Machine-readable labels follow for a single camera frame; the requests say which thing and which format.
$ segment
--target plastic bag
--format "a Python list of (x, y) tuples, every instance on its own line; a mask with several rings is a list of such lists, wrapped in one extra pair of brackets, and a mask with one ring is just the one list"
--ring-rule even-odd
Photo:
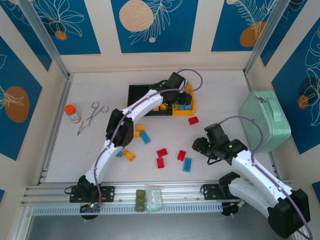
[(146, 209), (149, 212), (160, 211), (163, 208), (162, 189), (163, 186), (145, 185)]

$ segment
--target mint green case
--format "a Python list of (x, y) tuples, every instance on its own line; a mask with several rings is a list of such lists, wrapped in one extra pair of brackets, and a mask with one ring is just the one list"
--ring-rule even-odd
[[(283, 144), (291, 135), (290, 125), (276, 94), (272, 90), (251, 91), (244, 101), (240, 116), (256, 122), (263, 132), (263, 143), (258, 152), (269, 152)], [(259, 130), (251, 122), (241, 119), (249, 147), (253, 150), (260, 142)]]

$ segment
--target case handle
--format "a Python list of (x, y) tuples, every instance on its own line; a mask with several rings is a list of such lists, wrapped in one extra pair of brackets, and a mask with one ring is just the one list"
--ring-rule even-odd
[(275, 123), (275, 126), (278, 128), (281, 126), (282, 120), (281, 120), (281, 109), (279, 107), (278, 101), (276, 98), (267, 98), (272, 114), (273, 114), (273, 121)]

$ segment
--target orange bottle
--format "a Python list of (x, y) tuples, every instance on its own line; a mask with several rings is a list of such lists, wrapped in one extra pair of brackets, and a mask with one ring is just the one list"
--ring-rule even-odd
[(68, 115), (70, 120), (75, 124), (81, 121), (81, 116), (77, 113), (75, 106), (71, 104), (65, 106), (64, 112)]

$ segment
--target red block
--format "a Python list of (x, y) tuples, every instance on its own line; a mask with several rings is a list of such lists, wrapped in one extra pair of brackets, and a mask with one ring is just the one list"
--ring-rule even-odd
[(186, 152), (180, 150), (177, 159), (180, 160), (180, 161), (183, 161), (185, 159), (185, 156), (186, 156)]
[(190, 125), (196, 124), (196, 123), (199, 122), (199, 120), (198, 120), (198, 118), (196, 116), (189, 118), (188, 121), (189, 121)]
[(158, 165), (158, 169), (163, 169), (165, 167), (164, 159), (162, 157), (156, 160), (156, 164)]
[(166, 156), (168, 155), (168, 152), (167, 152), (167, 149), (161, 149), (161, 150), (158, 150), (156, 151), (156, 153), (158, 154), (159, 158), (162, 158), (163, 156)]

